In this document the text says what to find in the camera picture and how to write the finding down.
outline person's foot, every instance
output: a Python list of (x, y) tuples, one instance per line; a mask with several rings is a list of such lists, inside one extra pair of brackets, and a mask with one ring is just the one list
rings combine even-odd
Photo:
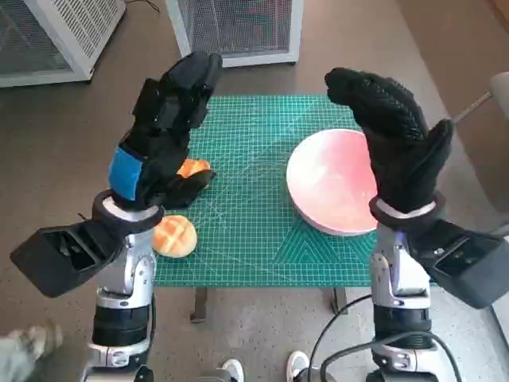
[(244, 382), (244, 369), (239, 360), (231, 358), (223, 364), (222, 368), (228, 371), (237, 382)]
[(286, 364), (286, 382), (293, 382), (299, 372), (309, 367), (309, 358), (300, 350), (290, 354)]
[(15, 330), (9, 333), (9, 337), (19, 338), (34, 360), (53, 353), (64, 340), (62, 329), (51, 321), (44, 325), (31, 326), (26, 330)]

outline green cutting mat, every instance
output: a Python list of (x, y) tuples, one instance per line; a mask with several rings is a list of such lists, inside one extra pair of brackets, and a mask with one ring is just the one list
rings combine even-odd
[(198, 247), (187, 258), (158, 256), (162, 287), (360, 287), (375, 234), (336, 237), (294, 211), (286, 163), (307, 136), (359, 129), (350, 109), (322, 95), (214, 97), (192, 132), (190, 158), (210, 161), (216, 179), (183, 212)]

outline gray wall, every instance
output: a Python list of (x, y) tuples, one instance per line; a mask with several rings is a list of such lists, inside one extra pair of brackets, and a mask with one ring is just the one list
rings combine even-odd
[[(488, 0), (397, 0), (450, 115), (509, 71), (509, 34)], [(465, 120), (458, 134), (484, 192), (509, 212), (509, 125), (491, 101)]]

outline black glove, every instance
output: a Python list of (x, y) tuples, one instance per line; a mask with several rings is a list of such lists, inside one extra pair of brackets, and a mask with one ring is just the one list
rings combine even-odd
[(115, 201), (126, 209), (188, 207), (214, 178), (211, 170), (177, 175), (188, 156), (189, 132), (207, 115), (221, 56), (191, 53), (162, 78), (146, 80), (133, 111), (134, 125), (110, 166)]
[(329, 99), (349, 106), (366, 135), (378, 197), (403, 213), (433, 202), (450, 152), (451, 121), (428, 132), (414, 95), (390, 78), (335, 68), (325, 83)]

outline metal table leg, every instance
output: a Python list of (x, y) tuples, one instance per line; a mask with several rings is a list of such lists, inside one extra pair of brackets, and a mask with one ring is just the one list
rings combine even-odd
[(194, 312), (191, 313), (191, 323), (199, 324), (207, 318), (207, 288), (195, 289)]
[[(347, 291), (344, 288), (332, 288), (332, 301), (331, 308), (334, 314), (340, 311), (340, 309), (347, 305)], [(342, 315), (348, 314), (348, 310), (345, 310)]]

